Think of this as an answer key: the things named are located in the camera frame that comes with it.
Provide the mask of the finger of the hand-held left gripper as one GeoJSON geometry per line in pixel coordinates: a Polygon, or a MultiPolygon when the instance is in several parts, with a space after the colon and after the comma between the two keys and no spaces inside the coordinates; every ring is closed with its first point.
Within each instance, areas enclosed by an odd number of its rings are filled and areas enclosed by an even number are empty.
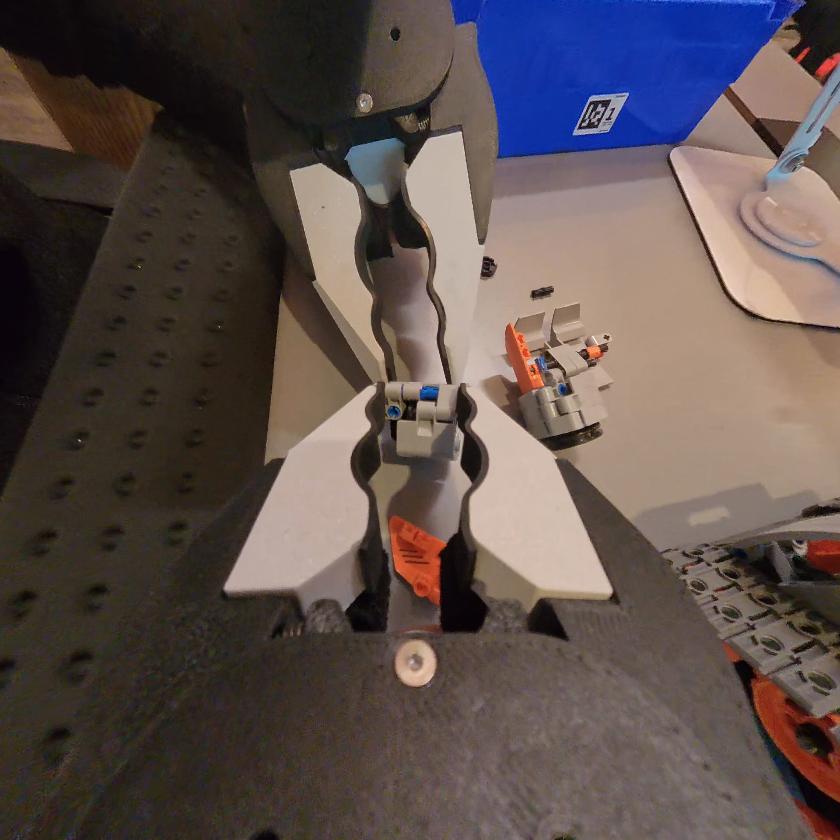
{"type": "Polygon", "coordinates": [[[396,378],[367,256],[371,214],[361,184],[327,165],[293,170],[313,286],[373,383],[396,378]]]}
{"type": "Polygon", "coordinates": [[[471,325],[485,255],[479,241],[460,128],[430,136],[407,166],[402,186],[427,244],[426,293],[437,317],[436,344],[448,384],[465,380],[471,325]]]}

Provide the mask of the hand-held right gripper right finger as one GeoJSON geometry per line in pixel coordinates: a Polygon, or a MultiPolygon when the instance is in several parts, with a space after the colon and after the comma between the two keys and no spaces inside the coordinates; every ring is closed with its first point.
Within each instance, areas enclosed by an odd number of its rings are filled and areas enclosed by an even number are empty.
{"type": "Polygon", "coordinates": [[[519,604],[607,602],[614,594],[560,461],[470,385],[456,397],[469,485],[458,528],[440,555],[440,624],[477,632],[487,599],[519,604]]]}

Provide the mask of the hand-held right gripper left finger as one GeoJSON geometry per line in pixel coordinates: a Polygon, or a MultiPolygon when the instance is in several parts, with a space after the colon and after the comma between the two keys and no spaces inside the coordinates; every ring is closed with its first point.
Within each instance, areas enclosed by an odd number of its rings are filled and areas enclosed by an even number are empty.
{"type": "Polygon", "coordinates": [[[387,625],[390,572],[371,480],[382,467],[385,386],[369,385],[282,460],[223,587],[335,602],[361,631],[387,625]]]}

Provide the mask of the small grey brick hinge assembly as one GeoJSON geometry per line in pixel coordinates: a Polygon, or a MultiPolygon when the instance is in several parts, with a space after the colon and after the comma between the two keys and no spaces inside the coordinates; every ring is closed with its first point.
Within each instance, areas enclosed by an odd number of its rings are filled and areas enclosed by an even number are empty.
{"type": "Polygon", "coordinates": [[[456,459],[463,437],[457,425],[457,386],[391,381],[384,396],[385,418],[400,457],[456,459]]]}

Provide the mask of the orange curved brick piece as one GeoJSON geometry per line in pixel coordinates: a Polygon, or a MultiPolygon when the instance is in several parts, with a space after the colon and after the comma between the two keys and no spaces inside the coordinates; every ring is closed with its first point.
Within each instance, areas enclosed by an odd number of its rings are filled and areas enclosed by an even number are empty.
{"type": "Polygon", "coordinates": [[[416,596],[440,606],[440,555],[446,543],[404,518],[391,516],[388,522],[395,572],[416,596]]]}

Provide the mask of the grey orange brick wheel assembly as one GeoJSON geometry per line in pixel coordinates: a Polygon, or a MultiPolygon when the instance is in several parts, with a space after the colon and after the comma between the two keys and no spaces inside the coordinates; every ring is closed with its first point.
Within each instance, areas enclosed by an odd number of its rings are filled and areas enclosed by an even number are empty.
{"type": "Polygon", "coordinates": [[[613,338],[588,330],[577,301],[509,323],[507,361],[515,375],[525,428],[552,451],[599,438],[614,379],[603,359],[613,338]]]}

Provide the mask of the black dimpled cushion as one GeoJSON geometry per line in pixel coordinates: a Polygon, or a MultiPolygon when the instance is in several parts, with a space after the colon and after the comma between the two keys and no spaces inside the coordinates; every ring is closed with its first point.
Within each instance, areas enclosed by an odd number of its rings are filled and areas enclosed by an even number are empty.
{"type": "Polygon", "coordinates": [[[160,116],[2,498],[2,838],[79,750],[123,622],[263,463],[283,261],[253,176],[160,116]]]}

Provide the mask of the grey orange tracked brick robot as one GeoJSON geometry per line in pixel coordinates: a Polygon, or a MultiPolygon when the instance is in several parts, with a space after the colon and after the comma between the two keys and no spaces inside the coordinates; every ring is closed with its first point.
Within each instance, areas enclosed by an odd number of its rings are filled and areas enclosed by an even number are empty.
{"type": "Polygon", "coordinates": [[[759,734],[816,838],[839,832],[839,499],[663,555],[742,678],[759,734]]]}

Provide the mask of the blue bin with tag label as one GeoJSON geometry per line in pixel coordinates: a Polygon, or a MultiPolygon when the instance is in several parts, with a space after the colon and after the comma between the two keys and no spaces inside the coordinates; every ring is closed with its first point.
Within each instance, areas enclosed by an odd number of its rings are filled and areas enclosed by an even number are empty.
{"type": "Polygon", "coordinates": [[[803,2],[454,1],[499,156],[676,144],[803,2]]]}

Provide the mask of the white document stand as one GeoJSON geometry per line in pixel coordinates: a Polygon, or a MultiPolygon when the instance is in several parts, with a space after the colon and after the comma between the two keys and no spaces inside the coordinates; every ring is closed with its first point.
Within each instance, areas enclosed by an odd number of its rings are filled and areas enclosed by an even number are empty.
{"type": "Polygon", "coordinates": [[[838,106],[838,70],[778,160],[680,146],[669,164],[723,290],[770,322],[839,328],[839,201],[805,161],[838,106]]]}

